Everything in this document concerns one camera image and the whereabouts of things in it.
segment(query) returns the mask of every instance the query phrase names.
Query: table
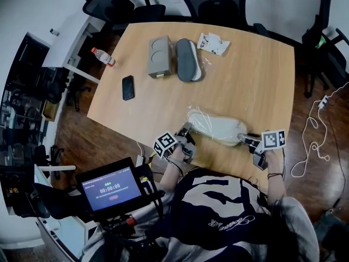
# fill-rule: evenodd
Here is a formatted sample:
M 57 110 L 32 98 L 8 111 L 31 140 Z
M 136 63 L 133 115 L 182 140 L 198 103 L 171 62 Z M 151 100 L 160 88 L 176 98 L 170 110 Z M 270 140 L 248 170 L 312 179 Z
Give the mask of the table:
M 77 69 L 70 62 L 77 63 L 80 57 L 77 55 L 86 37 L 92 37 L 91 33 L 101 31 L 104 21 L 85 14 L 82 10 L 70 15 L 65 20 L 59 35 L 55 38 L 43 63 L 43 67 L 65 67 L 84 78 L 99 83 L 95 77 Z
M 198 50 L 206 69 L 200 82 L 181 82 L 176 75 L 152 79 L 147 75 L 149 40 L 168 35 L 173 46 L 180 38 L 198 41 L 200 33 L 214 33 L 230 46 L 223 56 Z M 167 130 L 179 130 L 188 106 L 245 122 L 249 132 L 290 126 L 294 91 L 293 47 L 257 34 L 197 23 L 130 24 L 112 56 L 119 63 L 106 67 L 88 117 L 131 139 L 153 147 Z M 122 78 L 133 75 L 135 98 L 123 101 Z M 244 145 L 226 147 L 206 136 L 193 135 L 197 156 L 193 163 L 230 175 L 255 177 L 267 187 L 267 172 L 252 164 Z

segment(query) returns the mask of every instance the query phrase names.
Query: white desk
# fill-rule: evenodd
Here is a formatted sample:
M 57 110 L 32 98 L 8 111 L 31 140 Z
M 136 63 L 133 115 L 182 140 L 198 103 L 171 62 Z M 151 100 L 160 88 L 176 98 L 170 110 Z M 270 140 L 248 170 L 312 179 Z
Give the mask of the white desk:
M 99 32 L 105 21 L 86 15 L 79 11 L 70 15 L 57 31 L 57 36 L 46 55 L 43 67 L 62 68 L 65 67 L 84 78 L 99 83 L 95 77 L 77 69 L 80 60 L 79 52 L 84 40 L 92 37 L 91 33 Z

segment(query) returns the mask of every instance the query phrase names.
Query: white cable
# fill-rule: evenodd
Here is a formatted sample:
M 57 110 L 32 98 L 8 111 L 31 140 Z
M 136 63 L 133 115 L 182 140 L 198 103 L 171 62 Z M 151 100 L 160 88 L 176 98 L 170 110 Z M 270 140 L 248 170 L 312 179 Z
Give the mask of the white cable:
M 140 148 L 140 150 L 141 150 L 141 156 L 143 156 L 143 151 L 142 151 L 142 148 L 141 148 L 141 146 L 140 146 L 140 144 L 136 141 L 136 143 L 137 143 L 137 146 Z
M 328 98 L 331 98 L 332 95 L 333 95 L 334 93 L 336 93 L 336 92 L 338 92 L 339 90 L 341 90 L 342 88 L 344 88 L 347 84 L 349 84 L 349 82 L 347 82 L 347 83 L 346 83 L 345 85 L 343 85 L 342 87 L 338 88 L 336 91 L 332 92 L 332 94 L 331 94 L 330 96 L 328 96 Z M 310 116 L 311 111 L 312 111 L 312 109 L 314 108 L 315 103 L 317 103 L 317 102 L 321 102 L 321 100 L 316 100 L 316 101 L 313 102 L 313 104 L 312 104 L 312 106 L 311 106 L 311 109 L 310 109 L 310 112 L 309 112 L 309 115 L 308 115 L 308 118 L 306 119 L 303 132 L 302 132 L 302 141 L 303 141 L 303 146 L 304 146 L 305 153 L 306 153 L 306 159 L 303 160 L 303 161 L 298 162 L 297 164 L 295 164 L 295 165 L 292 167 L 292 169 L 291 169 L 291 176 L 292 176 L 292 177 L 303 177 L 303 176 L 305 175 L 306 166 L 307 166 L 307 164 L 308 164 L 308 159 L 309 159 L 309 154 L 310 154 L 310 149 L 312 149 L 313 151 L 316 151 L 316 152 L 317 152 L 317 156 L 318 156 L 320 159 L 324 159 L 324 160 L 326 160 L 326 161 L 329 161 L 329 156 L 328 156 L 328 155 L 326 155 L 326 156 L 321 156 L 321 155 L 320 155 L 320 152 L 319 152 L 319 149 L 320 149 L 320 147 L 322 147 L 323 144 L 325 143 L 325 141 L 326 141 L 326 136 L 327 136 L 327 126 L 326 126 L 326 124 L 322 121 L 322 119 L 320 118 L 320 108 L 319 108 L 318 111 L 317 111 L 317 117 L 318 117 L 318 119 L 321 121 L 321 123 L 325 126 L 325 136 L 324 136 L 323 141 L 322 141 L 322 143 L 321 143 L 320 145 L 319 145 L 317 142 L 313 141 L 313 142 L 310 143 L 309 149 L 308 149 L 308 150 L 306 150 L 306 146 L 305 146 L 304 132 L 305 132 L 306 127 L 307 127 L 307 125 L 308 125 L 308 121 L 311 122 L 311 125 L 312 125 L 315 129 L 318 128 L 317 120 L 316 120 L 315 118 L 313 118 L 313 117 Z M 303 171 L 303 173 L 302 173 L 300 176 L 294 176 L 294 174 L 293 174 L 293 169 L 294 169 L 297 165 L 303 164 L 303 163 L 305 163 L 305 164 L 304 164 L 304 171 Z

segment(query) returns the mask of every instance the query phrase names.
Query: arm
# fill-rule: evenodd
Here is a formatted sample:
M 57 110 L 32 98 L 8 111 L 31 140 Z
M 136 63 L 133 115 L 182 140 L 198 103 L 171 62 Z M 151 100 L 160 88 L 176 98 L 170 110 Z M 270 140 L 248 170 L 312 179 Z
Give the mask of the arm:
M 181 164 L 183 164 L 184 157 L 185 155 L 183 153 L 182 146 L 175 146 L 171 160 L 173 160 L 181 169 Z M 177 186 L 179 177 L 180 173 L 178 169 L 171 163 L 168 163 L 160 184 L 168 191 L 174 191 Z
M 280 173 L 279 160 L 273 151 L 266 151 L 268 162 L 268 174 Z M 286 196 L 286 189 L 281 175 L 272 176 L 268 180 L 268 204 L 271 206 L 275 201 Z

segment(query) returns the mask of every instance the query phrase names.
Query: display screen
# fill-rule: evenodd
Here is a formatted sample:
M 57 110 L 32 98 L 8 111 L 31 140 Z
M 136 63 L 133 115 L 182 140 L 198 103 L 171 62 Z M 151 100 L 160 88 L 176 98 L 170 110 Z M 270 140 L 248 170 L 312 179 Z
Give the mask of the display screen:
M 142 195 L 129 167 L 83 182 L 82 187 L 93 211 Z

